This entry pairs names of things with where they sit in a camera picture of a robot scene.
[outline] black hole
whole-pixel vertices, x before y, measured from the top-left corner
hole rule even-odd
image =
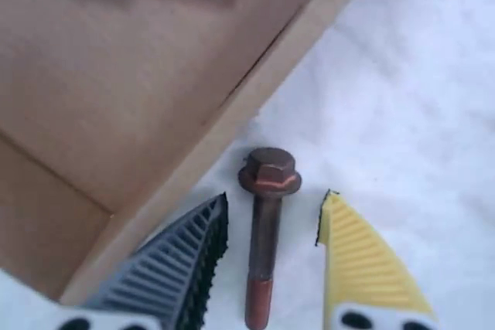
[[[59,327],[59,330],[89,330],[90,322],[86,318],[73,318]]]
[[[128,326],[127,328],[123,328],[122,330],[146,330],[146,328],[143,328],[142,326],[139,325],[131,325]]]
[[[406,322],[403,326],[404,330],[431,330],[428,326],[420,324],[416,321]]]
[[[368,317],[357,312],[347,312],[342,316],[342,323],[350,328],[372,328],[373,325]]]

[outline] cardboard edge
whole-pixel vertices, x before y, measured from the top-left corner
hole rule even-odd
[[[115,215],[84,263],[72,277],[60,301],[82,303],[97,290],[115,265],[124,260],[148,233],[173,211],[171,205],[187,193],[235,139],[237,129],[275,92],[306,52],[333,23],[349,0],[311,0],[231,94],[210,130],[172,175],[138,210]]]

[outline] copper bolt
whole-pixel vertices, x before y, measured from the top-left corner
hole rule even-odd
[[[258,148],[239,172],[239,183],[254,194],[245,321],[250,330],[263,330],[270,316],[282,197],[301,187],[301,176],[287,151]]]

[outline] bolt thread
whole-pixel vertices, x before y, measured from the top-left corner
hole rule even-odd
[[[270,317],[273,280],[247,280],[246,326],[250,330],[263,330]]]

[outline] yellow plastic piece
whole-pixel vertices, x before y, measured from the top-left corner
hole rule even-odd
[[[318,242],[326,245],[325,321],[342,303],[416,311],[434,317],[391,248],[335,192],[329,192],[323,202]]]

